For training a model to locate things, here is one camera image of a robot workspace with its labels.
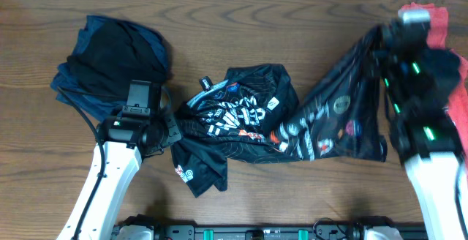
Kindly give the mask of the black printed cycling jersey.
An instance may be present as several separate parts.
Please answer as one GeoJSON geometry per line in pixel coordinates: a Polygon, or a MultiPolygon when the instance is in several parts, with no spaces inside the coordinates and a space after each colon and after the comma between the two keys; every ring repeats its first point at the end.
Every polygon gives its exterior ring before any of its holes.
{"type": "Polygon", "coordinates": [[[369,74],[378,28],[361,37],[298,99],[280,64],[230,68],[224,80],[183,103],[176,173],[194,196],[227,189],[228,160],[271,164],[352,157],[385,161],[377,111],[380,81],[369,74]]]}

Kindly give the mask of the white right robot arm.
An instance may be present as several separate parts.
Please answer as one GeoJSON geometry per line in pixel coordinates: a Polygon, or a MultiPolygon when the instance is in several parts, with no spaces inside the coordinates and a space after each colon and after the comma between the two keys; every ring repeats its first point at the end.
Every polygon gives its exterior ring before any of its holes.
{"type": "Polygon", "coordinates": [[[467,238],[466,157],[449,96],[461,80],[459,57],[427,44],[427,20],[380,28],[375,59],[385,83],[390,141],[417,195],[429,239],[467,238]]]}

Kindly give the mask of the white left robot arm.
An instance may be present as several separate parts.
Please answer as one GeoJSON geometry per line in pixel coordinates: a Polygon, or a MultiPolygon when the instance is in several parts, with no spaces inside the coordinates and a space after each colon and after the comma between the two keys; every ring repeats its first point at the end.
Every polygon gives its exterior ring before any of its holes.
{"type": "Polygon", "coordinates": [[[181,139],[174,115],[123,112],[97,130],[90,171],[59,239],[110,239],[124,196],[147,157],[181,139]]]}

